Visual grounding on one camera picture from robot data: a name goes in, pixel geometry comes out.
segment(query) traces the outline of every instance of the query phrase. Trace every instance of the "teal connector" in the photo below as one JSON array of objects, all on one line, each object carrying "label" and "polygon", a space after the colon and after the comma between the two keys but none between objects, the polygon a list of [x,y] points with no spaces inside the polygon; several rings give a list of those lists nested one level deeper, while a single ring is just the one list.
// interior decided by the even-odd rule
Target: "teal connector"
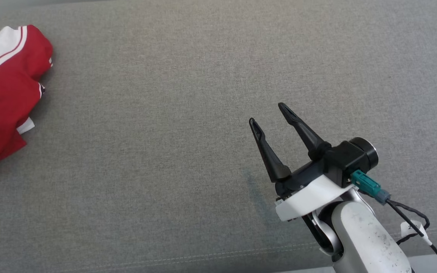
[{"label": "teal connector", "polygon": [[382,205],[385,205],[385,202],[390,199],[390,193],[386,190],[382,190],[377,182],[360,170],[352,174],[352,183]]}]

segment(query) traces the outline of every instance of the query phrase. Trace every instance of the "stitched seam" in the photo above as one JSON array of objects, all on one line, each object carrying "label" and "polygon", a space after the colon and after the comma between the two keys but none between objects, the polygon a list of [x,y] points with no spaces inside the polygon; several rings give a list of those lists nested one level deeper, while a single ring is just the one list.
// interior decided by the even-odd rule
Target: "stitched seam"
[{"label": "stitched seam", "polygon": [[[437,233],[437,231],[429,232],[429,234],[434,234],[434,233]],[[392,237],[392,238],[393,239],[397,239],[397,238],[401,238],[401,236],[396,236],[396,237]],[[123,265],[132,265],[132,264],[140,264],[140,263],[151,263],[151,262],[156,262],[156,261],[172,261],[172,260],[177,260],[177,259],[187,259],[187,258],[193,258],[193,257],[212,256],[212,257],[207,257],[207,258],[204,258],[204,259],[177,261],[177,262],[171,262],[171,263],[165,262],[165,263],[157,263],[157,264],[145,264],[145,265],[119,267],[119,268],[106,268],[106,269],[97,270],[97,271],[86,271],[86,273],[100,272],[100,271],[106,271],[106,270],[108,270],[108,271],[115,271],[115,270],[121,270],[121,269],[127,269],[127,268],[139,268],[139,267],[146,267],[146,266],[158,266],[158,265],[168,265],[168,264],[177,264],[177,263],[188,263],[188,262],[196,262],[196,261],[212,260],[212,259],[225,259],[225,258],[237,257],[237,256],[250,256],[250,255],[255,255],[255,254],[285,252],[285,251],[293,251],[293,250],[300,250],[300,249],[309,249],[309,248],[316,247],[316,246],[310,246],[310,247],[302,247],[302,248],[300,247],[300,248],[285,249],[285,250],[265,251],[265,252],[253,252],[253,253],[246,253],[246,254],[237,254],[237,255],[213,257],[213,256],[221,255],[221,254],[232,254],[232,253],[249,252],[249,251],[256,251],[256,250],[267,250],[267,249],[277,249],[277,248],[285,248],[285,247],[295,247],[295,246],[308,245],[308,244],[317,244],[317,243],[316,242],[312,242],[312,243],[295,244],[295,245],[289,245],[289,246],[278,246],[278,247],[269,247],[269,248],[257,248],[257,249],[250,249],[250,250],[240,250],[240,251],[213,253],[213,254],[203,254],[203,255],[195,255],[195,256],[170,258],[170,259],[158,259],[158,260],[139,261],[139,262],[130,262],[130,263],[121,263],[121,264],[109,264],[109,265],[101,265],[101,266],[95,266],[95,267],[68,269],[68,270],[63,270],[63,271],[49,271],[47,273],[63,273],[63,272],[69,272],[69,271],[96,269],[96,268],[103,268],[103,267],[110,267],[110,266],[123,266]]]},{"label": "stitched seam", "polygon": [[286,246],[276,246],[276,247],[255,248],[255,249],[238,250],[238,251],[230,251],[230,252],[211,253],[211,254],[201,254],[201,255],[193,255],[193,256],[168,258],[168,259],[156,259],[156,260],[137,261],[137,262],[128,262],[128,263],[120,263],[120,264],[106,264],[106,265],[100,265],[100,266],[90,266],[90,267],[83,267],[83,268],[76,268],[76,269],[67,269],[67,270],[62,270],[62,271],[49,271],[47,273],[63,273],[63,272],[69,272],[69,271],[95,269],[95,268],[102,268],[102,267],[109,267],[109,266],[123,266],[123,265],[132,265],[132,264],[140,264],[140,263],[151,263],[151,262],[160,262],[160,261],[172,261],[172,260],[179,260],[179,259],[198,258],[198,257],[205,257],[205,256],[218,256],[218,255],[241,253],[241,252],[251,252],[251,251],[260,251],[260,250],[267,250],[267,249],[296,247],[296,246],[300,246],[300,245],[309,245],[309,244],[316,244],[316,242],[303,243],[303,244],[293,244],[293,245],[286,245]]}]

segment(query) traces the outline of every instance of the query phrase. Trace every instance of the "gray fabric surface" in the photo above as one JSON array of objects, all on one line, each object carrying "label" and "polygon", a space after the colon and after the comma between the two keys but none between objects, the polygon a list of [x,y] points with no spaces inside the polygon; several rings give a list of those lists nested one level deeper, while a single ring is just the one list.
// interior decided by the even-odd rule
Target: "gray fabric surface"
[{"label": "gray fabric surface", "polygon": [[[0,14],[53,43],[28,145],[0,162],[0,272],[271,272],[328,266],[282,223],[248,127],[308,161],[286,102],[361,136],[437,245],[437,2],[115,1]],[[399,237],[401,218],[373,204]],[[431,249],[413,239],[410,256]]]}]

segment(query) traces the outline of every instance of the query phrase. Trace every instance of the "camera lens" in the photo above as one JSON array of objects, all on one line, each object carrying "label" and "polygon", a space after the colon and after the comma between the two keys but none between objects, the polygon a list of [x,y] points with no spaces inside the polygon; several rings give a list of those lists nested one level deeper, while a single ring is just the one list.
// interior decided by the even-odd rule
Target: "camera lens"
[{"label": "camera lens", "polygon": [[370,169],[373,169],[373,167],[377,166],[377,163],[379,162],[379,156],[377,155],[377,150],[375,150],[375,147],[368,142],[367,140],[363,138],[352,138],[350,141],[353,145],[359,147],[361,150],[363,150],[369,159],[370,163]]}]

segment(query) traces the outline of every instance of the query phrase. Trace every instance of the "clothing tag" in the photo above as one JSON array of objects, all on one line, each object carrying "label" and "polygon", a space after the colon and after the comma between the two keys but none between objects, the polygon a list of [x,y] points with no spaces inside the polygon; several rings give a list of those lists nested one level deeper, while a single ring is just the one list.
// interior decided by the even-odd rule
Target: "clothing tag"
[{"label": "clothing tag", "polygon": [[[419,221],[415,221],[415,220],[411,220],[412,223],[414,225],[416,225],[416,227],[419,228],[419,230],[421,232],[423,232],[424,235],[426,235],[426,231],[423,228],[423,225],[421,224],[421,222]],[[407,222],[402,222],[401,223],[401,236],[404,237],[406,235],[409,234],[416,234],[417,232],[407,223]]]}]

